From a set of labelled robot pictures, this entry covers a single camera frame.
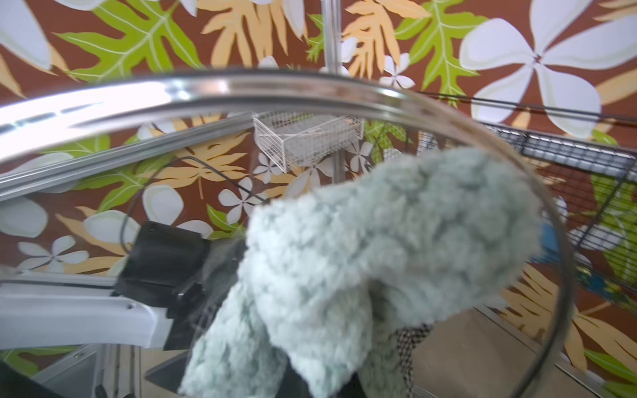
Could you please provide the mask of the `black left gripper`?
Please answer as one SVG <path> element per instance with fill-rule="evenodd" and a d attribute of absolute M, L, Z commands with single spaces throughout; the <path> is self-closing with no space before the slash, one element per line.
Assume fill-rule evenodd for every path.
<path fill-rule="evenodd" d="M 194 275 L 177 288 L 175 305 L 169 309 L 173 325 L 165 351 L 179 355 L 152 367 L 144 379 L 177 393 L 196 341 L 211 326 L 217 311 L 237 282 L 237 269 L 246 251 L 241 238 L 213 240 L 204 251 Z"/>

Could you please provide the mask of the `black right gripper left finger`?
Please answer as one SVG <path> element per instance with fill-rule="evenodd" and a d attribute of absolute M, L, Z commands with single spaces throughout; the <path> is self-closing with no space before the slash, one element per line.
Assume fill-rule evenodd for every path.
<path fill-rule="evenodd" d="M 312 398 L 306 381 L 296 373 L 291 364 L 287 365 L 276 398 Z"/>

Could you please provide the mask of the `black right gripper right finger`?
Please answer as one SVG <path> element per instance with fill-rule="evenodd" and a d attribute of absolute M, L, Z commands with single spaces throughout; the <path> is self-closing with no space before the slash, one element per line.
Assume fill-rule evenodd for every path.
<path fill-rule="evenodd" d="M 338 398 L 367 398 L 357 373 L 342 387 Z"/>

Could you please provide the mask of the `light green fluffy cloth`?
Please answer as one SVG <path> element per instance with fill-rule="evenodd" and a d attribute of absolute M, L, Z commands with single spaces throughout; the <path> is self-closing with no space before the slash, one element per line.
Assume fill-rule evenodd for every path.
<path fill-rule="evenodd" d="M 497 295 L 540 251 L 541 205 L 479 149 L 402 155 L 356 180 L 257 207 L 238 280 L 179 391 L 273 397 L 292 368 L 332 397 L 397 330 Z"/>

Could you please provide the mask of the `glass lid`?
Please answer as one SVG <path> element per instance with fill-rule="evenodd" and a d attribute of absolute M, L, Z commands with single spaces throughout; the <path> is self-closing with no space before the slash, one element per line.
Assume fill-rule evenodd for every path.
<path fill-rule="evenodd" d="M 518 167 L 552 217 L 562 261 L 562 286 L 546 340 L 513 390 L 515 397 L 537 394 L 559 358 L 572 321 L 577 284 L 572 244 L 552 195 L 518 153 L 480 122 L 437 101 L 411 91 L 312 71 L 226 69 L 137 76 L 3 107 L 1 159 L 8 162 L 145 121 L 235 109 L 299 110 L 384 120 L 480 147 Z"/>

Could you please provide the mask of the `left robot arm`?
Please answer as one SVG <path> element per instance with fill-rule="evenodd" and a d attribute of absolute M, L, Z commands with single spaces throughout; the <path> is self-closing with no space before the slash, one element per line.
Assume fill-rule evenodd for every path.
<path fill-rule="evenodd" d="M 145 381 L 176 392 L 245 250 L 242 238 L 149 222 L 116 277 L 2 278 L 1 348 L 71 347 L 37 376 L 3 363 L 2 396 L 138 397 Z"/>

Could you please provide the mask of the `blue object in basket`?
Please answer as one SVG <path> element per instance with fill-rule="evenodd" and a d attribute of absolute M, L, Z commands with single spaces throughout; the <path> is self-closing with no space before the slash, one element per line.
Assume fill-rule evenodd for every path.
<path fill-rule="evenodd" d="M 557 235 L 554 227 L 544 223 L 542 225 L 541 236 L 542 254 L 534 261 L 537 263 L 558 263 L 561 259 L 561 252 L 558 247 Z"/>

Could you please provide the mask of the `aluminium frame post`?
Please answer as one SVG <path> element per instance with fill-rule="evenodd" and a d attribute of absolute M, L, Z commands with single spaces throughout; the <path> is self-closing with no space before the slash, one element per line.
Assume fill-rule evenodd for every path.
<path fill-rule="evenodd" d="M 323 36 L 324 36 L 324 61 L 328 74 L 339 75 L 342 66 L 341 61 L 341 39 L 342 39 L 342 22 L 341 11 L 342 5 L 340 0 L 323 0 L 321 3 L 323 17 Z M 337 150 L 332 154 L 333 160 L 333 177 L 334 184 L 345 181 L 345 154 L 343 149 Z"/>

